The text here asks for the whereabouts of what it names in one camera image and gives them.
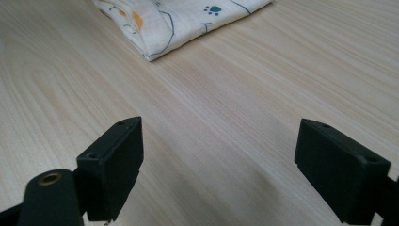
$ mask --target orange pattern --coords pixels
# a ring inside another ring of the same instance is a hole
[[[133,12],[133,19],[135,19],[137,23],[138,30],[141,30],[141,27],[143,27],[143,19],[135,12]]]

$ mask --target white towel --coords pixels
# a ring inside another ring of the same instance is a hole
[[[149,61],[270,0],[92,0]]]

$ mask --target blue line pattern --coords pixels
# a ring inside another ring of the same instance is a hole
[[[234,2],[234,1],[232,1],[232,0],[229,0],[229,1],[233,2],[235,5],[237,5],[237,6],[241,7],[241,8],[243,8],[243,9],[245,9],[245,10],[246,10],[246,12],[247,12],[248,14],[250,14],[250,11],[249,11],[249,9],[247,9],[247,8],[246,8],[246,7],[244,7],[243,5],[241,5],[241,4],[238,4],[238,3],[236,3],[236,2]]]
[[[174,23],[173,23],[172,16],[170,16],[169,13],[164,12],[164,11],[159,11],[159,12],[164,13],[164,14],[166,14],[169,17],[170,22],[172,24],[172,35],[170,36],[170,39],[169,39],[169,42],[168,42],[167,46],[161,52],[156,53],[156,54],[151,54],[151,55],[149,55],[149,57],[152,57],[152,56],[155,56],[155,55],[160,55],[160,54],[164,53],[167,50],[167,48],[169,47],[170,43],[172,42],[172,39],[173,39],[173,36],[174,36]]]

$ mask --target paw print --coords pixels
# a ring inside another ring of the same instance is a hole
[[[212,14],[214,14],[215,16],[218,16],[219,15],[219,12],[221,11],[222,9],[220,8],[220,7],[217,7],[217,6],[212,6],[212,7],[205,7],[205,9],[204,9],[204,11],[207,11],[208,12],[208,14],[209,15],[212,15]]]

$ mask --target wooden table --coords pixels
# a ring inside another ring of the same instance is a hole
[[[394,0],[276,0],[154,62],[88,0],[0,1],[0,211],[142,116],[145,160],[115,225],[341,225],[294,163],[300,120],[396,179],[398,112]]]

